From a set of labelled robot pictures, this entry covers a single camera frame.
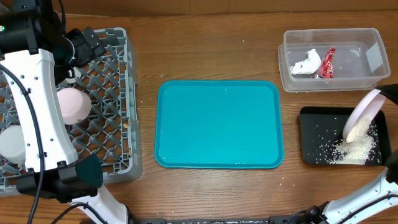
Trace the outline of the small white plate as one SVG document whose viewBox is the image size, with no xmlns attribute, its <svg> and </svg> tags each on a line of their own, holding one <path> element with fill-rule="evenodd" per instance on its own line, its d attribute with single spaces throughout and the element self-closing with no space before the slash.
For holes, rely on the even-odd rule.
<svg viewBox="0 0 398 224">
<path fill-rule="evenodd" d="M 57 92 L 63 121 L 72 125 L 83 121 L 91 111 L 90 97 L 80 90 L 64 88 Z"/>
</svg>

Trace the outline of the grey metal bowl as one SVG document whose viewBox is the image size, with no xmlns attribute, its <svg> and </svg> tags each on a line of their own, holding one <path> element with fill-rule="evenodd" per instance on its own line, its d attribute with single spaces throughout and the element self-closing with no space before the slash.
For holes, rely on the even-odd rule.
<svg viewBox="0 0 398 224">
<path fill-rule="evenodd" d="M 13 164 L 25 163 L 25 143 L 21 126 L 10 126 L 1 132 L 1 155 Z"/>
</svg>

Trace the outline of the white napkin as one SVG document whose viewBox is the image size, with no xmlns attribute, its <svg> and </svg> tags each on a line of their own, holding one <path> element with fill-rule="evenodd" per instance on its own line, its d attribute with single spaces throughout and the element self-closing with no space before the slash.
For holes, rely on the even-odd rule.
<svg viewBox="0 0 398 224">
<path fill-rule="evenodd" d="M 296 62 L 290 67 L 292 75 L 310 75 L 318 71 L 321 66 L 321 58 L 315 49 L 306 52 L 307 58 L 305 60 Z"/>
</svg>

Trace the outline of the large white plate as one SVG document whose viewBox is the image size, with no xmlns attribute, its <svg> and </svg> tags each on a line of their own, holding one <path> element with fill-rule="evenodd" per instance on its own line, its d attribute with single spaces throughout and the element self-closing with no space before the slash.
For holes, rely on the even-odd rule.
<svg viewBox="0 0 398 224">
<path fill-rule="evenodd" d="M 350 114 L 343 129 L 343 138 L 346 142 L 353 141 L 353 135 L 350 134 L 350 132 L 356 126 L 357 122 L 362 118 L 367 118 L 372 121 L 378 114 L 385 100 L 386 97 L 381 94 L 381 90 L 373 89 L 359 102 Z"/>
</svg>

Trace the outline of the white paper cup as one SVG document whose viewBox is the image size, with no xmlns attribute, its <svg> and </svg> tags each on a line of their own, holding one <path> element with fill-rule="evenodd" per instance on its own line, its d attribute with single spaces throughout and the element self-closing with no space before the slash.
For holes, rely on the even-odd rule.
<svg viewBox="0 0 398 224">
<path fill-rule="evenodd" d="M 67 84 L 75 83 L 77 78 L 81 78 L 82 73 L 77 67 L 74 67 L 73 70 L 68 71 L 68 76 L 65 79 Z"/>
</svg>

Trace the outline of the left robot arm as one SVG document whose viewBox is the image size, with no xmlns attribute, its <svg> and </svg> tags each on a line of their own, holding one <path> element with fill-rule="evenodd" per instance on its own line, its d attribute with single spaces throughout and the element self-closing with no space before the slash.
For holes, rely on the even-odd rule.
<svg viewBox="0 0 398 224">
<path fill-rule="evenodd" d="M 56 86 L 106 49 L 91 28 L 66 31 L 64 12 L 47 0 L 19 0 L 1 16 L 1 70 L 12 91 L 25 143 L 19 193 L 81 208 L 95 223 L 133 223 L 104 186 L 100 159 L 79 158 L 66 131 Z"/>
</svg>

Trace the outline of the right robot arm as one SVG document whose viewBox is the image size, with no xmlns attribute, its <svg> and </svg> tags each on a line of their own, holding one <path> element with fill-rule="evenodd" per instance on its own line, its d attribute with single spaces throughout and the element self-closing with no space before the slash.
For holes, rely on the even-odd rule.
<svg viewBox="0 0 398 224">
<path fill-rule="evenodd" d="M 386 100 L 397 103 L 397 84 L 378 86 L 370 91 L 350 114 L 344 129 L 343 140 L 348 144 L 359 139 L 359 124 L 371 121 Z M 385 169 L 369 184 L 351 195 L 312 206 L 298 212 L 287 223 L 358 223 L 374 214 L 397 205 L 397 152 L 385 161 Z"/>
</svg>

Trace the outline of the red snack wrapper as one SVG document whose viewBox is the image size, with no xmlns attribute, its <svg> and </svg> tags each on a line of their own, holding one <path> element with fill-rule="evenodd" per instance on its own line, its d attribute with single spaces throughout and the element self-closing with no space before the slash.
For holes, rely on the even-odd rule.
<svg viewBox="0 0 398 224">
<path fill-rule="evenodd" d="M 333 56 L 336 49 L 330 48 L 313 78 L 333 78 Z"/>
</svg>

